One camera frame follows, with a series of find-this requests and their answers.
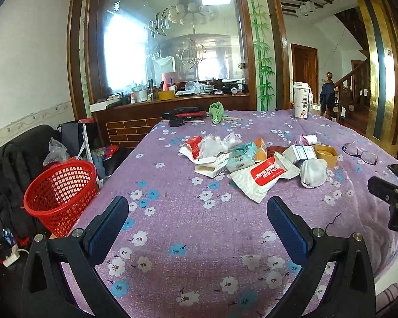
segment purple tablecloth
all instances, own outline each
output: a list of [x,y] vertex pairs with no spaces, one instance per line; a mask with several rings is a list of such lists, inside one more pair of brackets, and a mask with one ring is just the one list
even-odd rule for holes
[[[292,111],[231,111],[235,123],[187,123],[170,128],[159,123],[130,154],[82,214],[76,227],[86,227],[116,195],[130,203],[128,220],[109,252],[96,267],[109,290],[132,318],[262,317],[277,303],[299,267],[292,263],[266,215],[266,202],[280,196],[311,227],[322,227],[336,215],[330,235],[364,235],[375,276],[398,255],[398,233],[387,229],[388,205],[370,195],[367,181],[379,176],[398,185],[386,168],[397,161],[354,131],[320,116],[292,118]],[[227,178],[194,173],[194,164],[178,153],[189,137],[229,132],[243,141],[264,138],[287,146],[298,134],[316,134],[338,151],[327,182],[306,189],[300,177],[279,180],[261,204],[248,199]],[[345,142],[374,151],[376,166],[342,152]],[[309,310],[322,297],[333,265],[328,264]],[[65,269],[80,307],[89,310]]]

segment glass partition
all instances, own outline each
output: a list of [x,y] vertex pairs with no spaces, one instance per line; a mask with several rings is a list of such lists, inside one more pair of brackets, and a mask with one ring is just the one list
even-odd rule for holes
[[98,20],[114,92],[245,78],[236,0],[100,0]]

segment red plastic basket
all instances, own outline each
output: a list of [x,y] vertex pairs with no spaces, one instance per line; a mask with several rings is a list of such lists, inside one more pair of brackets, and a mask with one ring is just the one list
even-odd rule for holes
[[66,237],[98,191],[94,165],[70,160],[34,179],[25,192],[24,207],[56,237]]

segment eyeglasses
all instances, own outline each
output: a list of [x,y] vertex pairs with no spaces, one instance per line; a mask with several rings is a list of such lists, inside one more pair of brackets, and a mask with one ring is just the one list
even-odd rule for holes
[[345,143],[342,147],[342,151],[344,151],[346,154],[348,154],[350,156],[355,156],[357,158],[360,158],[361,160],[363,160],[365,163],[368,163],[369,165],[376,165],[376,163],[377,163],[378,158],[375,153],[361,151],[353,143],[349,143],[349,142]]

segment wallpaper border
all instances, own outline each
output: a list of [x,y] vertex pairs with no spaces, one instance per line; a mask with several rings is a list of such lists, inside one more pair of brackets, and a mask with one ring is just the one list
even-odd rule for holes
[[45,124],[45,121],[68,111],[72,112],[71,101],[52,106],[46,110],[32,113],[15,122],[12,122],[11,124],[8,124],[7,126],[4,126],[3,128],[0,128],[0,147],[16,136],[22,134],[24,131],[27,131],[28,129],[31,129],[37,125]]

